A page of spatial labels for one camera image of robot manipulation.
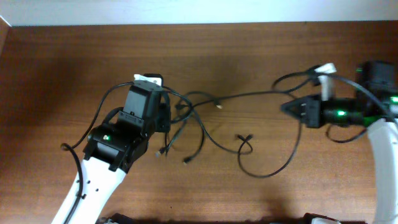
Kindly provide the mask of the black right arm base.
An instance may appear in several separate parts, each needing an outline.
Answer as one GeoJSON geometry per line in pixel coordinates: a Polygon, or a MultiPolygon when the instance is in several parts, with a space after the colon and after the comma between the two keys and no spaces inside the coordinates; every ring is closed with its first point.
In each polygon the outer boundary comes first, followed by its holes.
{"type": "Polygon", "coordinates": [[[305,224],[341,224],[339,220],[314,213],[306,213],[303,216],[303,222],[305,224]]]}

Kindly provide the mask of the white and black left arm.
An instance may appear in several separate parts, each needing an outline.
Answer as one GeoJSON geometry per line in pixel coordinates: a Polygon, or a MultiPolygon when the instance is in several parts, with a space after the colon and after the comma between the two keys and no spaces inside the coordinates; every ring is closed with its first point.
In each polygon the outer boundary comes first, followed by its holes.
{"type": "Polygon", "coordinates": [[[125,105],[90,127],[84,157],[54,223],[95,223],[154,133],[170,131],[170,100],[158,74],[135,75],[125,105]]]}

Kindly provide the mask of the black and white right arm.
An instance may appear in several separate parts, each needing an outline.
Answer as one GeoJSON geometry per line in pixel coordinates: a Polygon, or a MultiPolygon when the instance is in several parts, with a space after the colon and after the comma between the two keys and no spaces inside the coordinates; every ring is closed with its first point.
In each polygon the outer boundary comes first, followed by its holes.
{"type": "Polygon", "coordinates": [[[281,110],[308,128],[326,124],[361,126],[373,152],[377,205],[374,223],[397,223],[397,83],[393,64],[367,61],[356,81],[336,74],[333,63],[316,65],[303,74],[321,92],[288,103],[281,110]]]}

